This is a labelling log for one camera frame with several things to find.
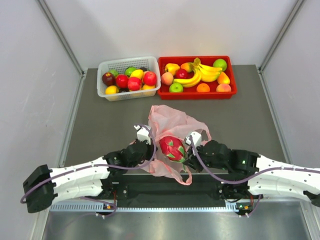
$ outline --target peach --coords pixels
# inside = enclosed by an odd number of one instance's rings
[[[217,92],[231,92],[231,87],[229,84],[222,83],[216,87],[216,91]]]
[[[170,86],[174,82],[174,76],[171,72],[165,72],[161,76],[161,83]]]

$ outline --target red plastic tray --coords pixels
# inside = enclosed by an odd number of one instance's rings
[[[162,56],[159,57],[159,68],[160,74],[165,73],[166,64],[184,64],[187,62],[193,62],[197,56]],[[158,90],[158,94],[163,100],[179,100],[179,99],[230,99],[237,93],[237,86],[235,81],[234,72],[232,71],[231,61],[228,56],[198,56],[201,63],[204,65],[212,66],[217,59],[224,59],[227,63],[227,68],[224,71],[225,74],[230,78],[230,92],[216,92],[218,86],[217,81],[206,82],[210,87],[210,92],[197,92],[198,84],[203,83],[200,81],[193,87],[185,87],[183,92],[169,92],[169,86],[162,84]]]

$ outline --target plastic bag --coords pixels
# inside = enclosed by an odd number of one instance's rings
[[[184,166],[189,177],[184,182],[180,172],[183,170],[183,164],[180,162],[172,162],[163,155],[159,148],[159,140],[166,136],[174,136],[184,142],[185,137],[192,131],[202,133],[205,131],[208,141],[211,140],[209,129],[206,124],[199,122],[185,112],[176,110],[166,105],[154,105],[149,113],[148,125],[152,128],[152,134],[155,137],[158,151],[156,159],[153,160],[143,170],[155,177],[174,178],[182,185],[190,185],[192,183],[192,174],[187,166]]]

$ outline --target green apple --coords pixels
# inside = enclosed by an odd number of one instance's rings
[[[169,87],[170,93],[182,93],[184,91],[184,86],[181,83],[175,82],[172,83]]]
[[[124,75],[127,75],[128,77],[130,77],[130,75],[133,73],[133,71],[137,70],[134,66],[130,66],[128,67],[125,72]]]
[[[213,67],[222,68],[222,72],[224,72],[227,69],[227,62],[225,60],[219,58],[214,61]]]
[[[112,73],[112,75],[116,78],[119,75],[119,72],[115,69],[110,69],[109,73]]]

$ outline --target cable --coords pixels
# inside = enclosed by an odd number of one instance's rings
[[[194,154],[196,156],[196,158],[198,159],[199,163],[201,164],[201,166],[203,167],[204,170],[206,170],[206,172],[211,176],[213,177],[214,179],[218,180],[219,182],[224,182],[225,184],[231,184],[231,185],[236,185],[236,184],[243,184],[243,183],[246,183],[248,182],[250,179],[253,179],[255,178],[256,176],[259,176],[261,174],[264,174],[266,172],[270,172],[270,171],[276,171],[276,170],[288,170],[288,171],[297,171],[297,172],[305,172],[305,173],[314,173],[314,174],[320,174],[320,171],[318,170],[312,170],[312,169],[300,169],[300,168],[293,168],[293,167],[271,167],[271,168],[267,168],[267,169],[264,169],[264,170],[261,170],[249,177],[246,177],[242,180],[237,180],[237,181],[229,181],[229,180],[226,180],[226,179],[222,179],[220,177],[218,177],[217,175],[213,174],[209,168],[207,168],[207,166],[204,164],[204,162],[202,161],[201,157],[199,156],[199,153],[198,153],[198,150],[195,146],[195,143],[192,139],[192,136],[190,135],[190,141],[191,141],[191,146],[194,150]]]
[[[99,213],[96,213],[96,212],[88,212],[88,213],[85,213],[85,214],[82,214],[78,217],[76,217],[75,219],[71,220],[70,222],[68,222],[62,229],[60,229],[58,232],[54,232],[53,229],[52,229],[52,222],[49,222],[48,225],[49,225],[49,229],[51,231],[51,233],[56,236],[56,235],[59,235],[60,233],[62,233],[64,230],[66,230],[67,227],[69,227],[71,224],[73,224],[74,222],[78,221],[79,219],[83,218],[83,217],[86,217],[86,216],[91,216],[91,215],[96,215],[96,216],[101,216],[103,219],[105,218],[108,218],[108,217],[111,217],[113,216],[116,211],[117,211],[117,206],[111,202],[107,202],[107,201],[101,201],[101,200],[96,200],[96,199],[92,199],[92,198],[88,198],[88,197],[80,197],[81,199],[84,199],[84,200],[89,200],[89,201],[92,201],[92,202],[97,202],[97,203],[103,203],[105,205],[110,205],[113,207],[113,212],[110,213],[109,215],[101,215]]]
[[[148,166],[156,156],[156,151],[157,151],[156,140],[155,140],[155,137],[152,134],[152,131],[146,125],[143,125],[143,124],[136,124],[136,125],[138,125],[140,127],[144,127],[149,132],[149,135],[150,135],[150,137],[152,139],[152,142],[153,142],[153,153],[152,153],[152,156],[151,156],[149,161],[147,161],[146,163],[144,163],[144,164],[142,164],[140,166],[135,166],[135,167],[124,167],[124,166],[117,166],[117,165],[111,165],[111,164],[95,164],[95,165],[79,167],[79,168],[77,168],[75,170],[73,169],[73,170],[70,170],[70,171],[66,171],[66,172],[60,173],[60,174],[58,174],[56,176],[47,178],[46,180],[43,180],[43,181],[39,182],[37,185],[32,187],[29,191],[27,191],[22,196],[22,198],[20,200],[20,203],[21,204],[26,204],[27,203],[27,201],[25,201],[26,197],[28,197],[34,190],[36,190],[37,188],[41,187],[42,185],[44,185],[44,184],[46,184],[46,183],[48,183],[48,182],[50,182],[50,181],[52,181],[54,179],[60,178],[62,176],[66,176],[68,174],[72,174],[74,172],[82,171],[82,170],[93,168],[93,167],[109,167],[109,168],[114,168],[114,169],[136,170],[136,169],[142,169],[142,168]]]
[[[259,197],[258,197],[258,201],[256,202],[256,204],[255,204],[255,206],[254,206],[254,208],[253,208],[253,210],[247,215],[247,217],[249,218],[256,210],[257,210],[257,208],[258,208],[258,205],[259,205],[259,203],[260,203],[260,200],[261,200],[261,195],[259,195]]]

